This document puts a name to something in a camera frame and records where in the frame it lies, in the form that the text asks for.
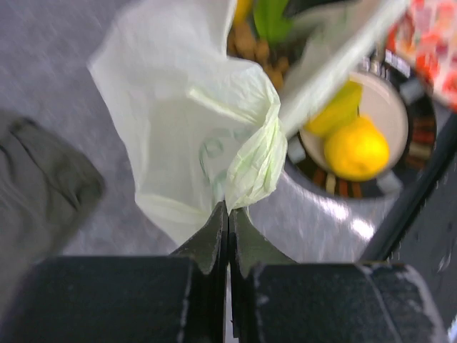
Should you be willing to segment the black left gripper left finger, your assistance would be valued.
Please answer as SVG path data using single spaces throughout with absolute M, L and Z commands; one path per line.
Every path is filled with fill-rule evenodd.
M 222 342 L 228 214 L 167 256 L 53 257 L 1 321 L 3 342 Z

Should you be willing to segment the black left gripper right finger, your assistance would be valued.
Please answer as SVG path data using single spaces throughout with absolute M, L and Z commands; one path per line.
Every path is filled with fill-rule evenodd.
M 228 218 L 233 332 L 241 342 L 447 342 L 422 276 L 405 264 L 298 263 L 244 210 Z

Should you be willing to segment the pale green plastic bag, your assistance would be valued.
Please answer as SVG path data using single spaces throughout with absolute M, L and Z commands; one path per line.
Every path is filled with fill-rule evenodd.
M 220 201 L 271 194 L 287 140 L 330 100 L 406 1 L 361 1 L 311 36 L 277 92 L 230 57 L 234 1 L 138 1 L 120 10 L 89 71 L 123 141 L 143 213 L 177 244 Z

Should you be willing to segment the yellow fake pear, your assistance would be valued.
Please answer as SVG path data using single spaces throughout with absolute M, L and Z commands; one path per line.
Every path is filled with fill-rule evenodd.
M 323 152 L 336 176 L 356 182 L 374 178 L 386 168 L 390 158 L 385 136 L 364 116 L 328 136 Z

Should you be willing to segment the yellow fake starfruit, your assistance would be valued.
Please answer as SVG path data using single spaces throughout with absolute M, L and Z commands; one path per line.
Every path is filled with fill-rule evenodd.
M 322 112 L 307 122 L 304 129 L 315 136 L 326 138 L 358 116 L 362 93 L 361 84 L 347 81 Z

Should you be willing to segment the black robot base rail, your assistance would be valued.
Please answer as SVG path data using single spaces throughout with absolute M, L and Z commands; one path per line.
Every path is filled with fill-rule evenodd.
M 440 289 L 456 283 L 456 114 L 436 104 L 438 140 L 420 179 L 401 192 L 361 255 L 415 267 Z

